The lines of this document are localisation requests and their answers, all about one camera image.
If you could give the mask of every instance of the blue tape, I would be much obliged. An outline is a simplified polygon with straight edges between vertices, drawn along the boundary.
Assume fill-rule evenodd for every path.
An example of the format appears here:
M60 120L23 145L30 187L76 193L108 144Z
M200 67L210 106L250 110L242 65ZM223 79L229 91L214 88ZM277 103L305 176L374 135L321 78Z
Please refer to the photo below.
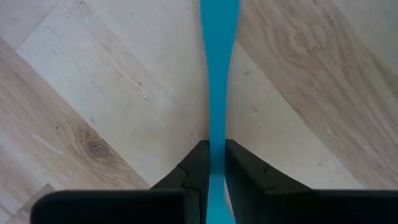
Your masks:
M225 113L229 60L235 39L239 0L201 0L210 98L210 183L207 223L234 223L224 199Z

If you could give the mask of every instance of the wood knot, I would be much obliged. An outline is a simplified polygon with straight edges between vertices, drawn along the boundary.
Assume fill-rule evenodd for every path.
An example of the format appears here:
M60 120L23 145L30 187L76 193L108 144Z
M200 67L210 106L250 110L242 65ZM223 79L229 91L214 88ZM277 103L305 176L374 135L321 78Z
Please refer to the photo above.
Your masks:
M109 154L109 149L102 141L90 140L86 144L87 151L93 157L105 157Z
M303 21L294 21L289 34L289 46L299 55L314 56L326 47L325 27L315 24L310 26Z

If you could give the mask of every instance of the light wood plank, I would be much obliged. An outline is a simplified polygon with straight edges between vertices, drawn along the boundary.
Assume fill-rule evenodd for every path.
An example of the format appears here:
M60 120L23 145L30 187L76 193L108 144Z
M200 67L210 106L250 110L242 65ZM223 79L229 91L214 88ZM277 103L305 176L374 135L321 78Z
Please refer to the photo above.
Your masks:
M56 3L58 0L0 0L0 36L18 48Z
M12 215L0 204L0 223L5 223Z
M362 43L381 63L392 71L397 71L398 1L333 0L333 2L347 18ZM396 72L393 77L396 84Z
M331 1L242 3L238 41L308 127L371 188L398 186L398 102Z
M236 43L229 83L228 137L316 189L361 189Z
M195 91L201 86L205 90L205 76L196 78L202 84L179 87L183 91L166 91L166 87L165 91L146 90L160 80L145 76L127 48L118 51L125 43L95 17L82 17L82 7L84 4L75 1L61 2L17 51L146 181L155 184L205 137L204 92ZM87 29L85 22L92 27ZM136 64L137 70L120 66L118 58ZM134 80L135 73L146 79ZM187 109L194 114L184 113Z
M56 189L148 185L0 38L0 205L14 215Z

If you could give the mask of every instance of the wooden floor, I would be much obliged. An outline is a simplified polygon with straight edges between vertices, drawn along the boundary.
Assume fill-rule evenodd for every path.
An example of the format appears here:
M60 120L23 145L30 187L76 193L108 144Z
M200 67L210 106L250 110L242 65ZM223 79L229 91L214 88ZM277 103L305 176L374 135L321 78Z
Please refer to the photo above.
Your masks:
M241 0L228 137L313 188L398 188L398 1ZM199 0L0 0L0 223L144 189L208 132Z

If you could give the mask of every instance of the black plastic piece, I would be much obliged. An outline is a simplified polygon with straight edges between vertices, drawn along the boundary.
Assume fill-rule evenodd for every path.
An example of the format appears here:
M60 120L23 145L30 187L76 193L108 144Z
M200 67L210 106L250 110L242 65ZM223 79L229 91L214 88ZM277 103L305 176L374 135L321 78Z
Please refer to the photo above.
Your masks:
M226 182L236 223L398 223L398 192L312 190L226 142Z
M189 223L196 208L183 190L63 191L46 195L32 209L33 224Z
M199 223L206 223L210 177L209 141L200 141L185 158L152 189L185 189L198 195Z

